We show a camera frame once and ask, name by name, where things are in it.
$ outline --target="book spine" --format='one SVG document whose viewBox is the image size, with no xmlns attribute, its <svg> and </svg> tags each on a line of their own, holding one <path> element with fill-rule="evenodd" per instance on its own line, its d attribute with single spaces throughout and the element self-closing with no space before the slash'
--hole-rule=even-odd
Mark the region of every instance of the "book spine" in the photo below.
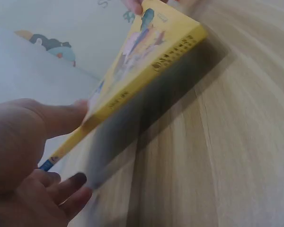
<svg viewBox="0 0 284 227">
<path fill-rule="evenodd" d="M 130 100 L 131 97 L 133 97 L 143 87 L 149 84 L 162 71 L 172 65 L 173 62 L 177 61 L 183 54 L 204 40 L 206 36 L 207 33 L 201 25 L 192 29 L 185 36 L 183 36 L 183 38 L 172 45 L 172 47 L 170 47 L 166 52 L 154 60 L 150 66 L 146 67 L 136 79 L 134 79 L 124 89 L 121 89 L 121 91 L 111 98 L 106 105 L 99 108 L 94 115 L 98 119 L 105 120 L 117 109 L 123 106 L 128 100 Z"/>
</svg>

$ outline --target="yellow book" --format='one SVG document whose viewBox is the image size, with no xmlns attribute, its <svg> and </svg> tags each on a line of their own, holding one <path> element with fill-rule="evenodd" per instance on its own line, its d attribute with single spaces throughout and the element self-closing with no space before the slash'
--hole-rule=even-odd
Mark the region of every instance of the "yellow book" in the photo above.
<svg viewBox="0 0 284 227">
<path fill-rule="evenodd" d="M 144 0 L 115 62 L 89 100 L 83 124 L 40 167 L 48 171 L 85 136 L 205 39 L 200 23 L 159 0 Z"/>
</svg>

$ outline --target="wood grain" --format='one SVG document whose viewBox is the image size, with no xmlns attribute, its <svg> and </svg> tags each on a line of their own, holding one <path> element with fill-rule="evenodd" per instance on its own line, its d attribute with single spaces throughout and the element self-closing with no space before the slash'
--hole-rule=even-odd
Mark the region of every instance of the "wood grain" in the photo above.
<svg viewBox="0 0 284 227">
<path fill-rule="evenodd" d="M 284 226 L 284 1 L 182 4 L 210 35 L 69 156 L 71 226 Z"/>
</svg>

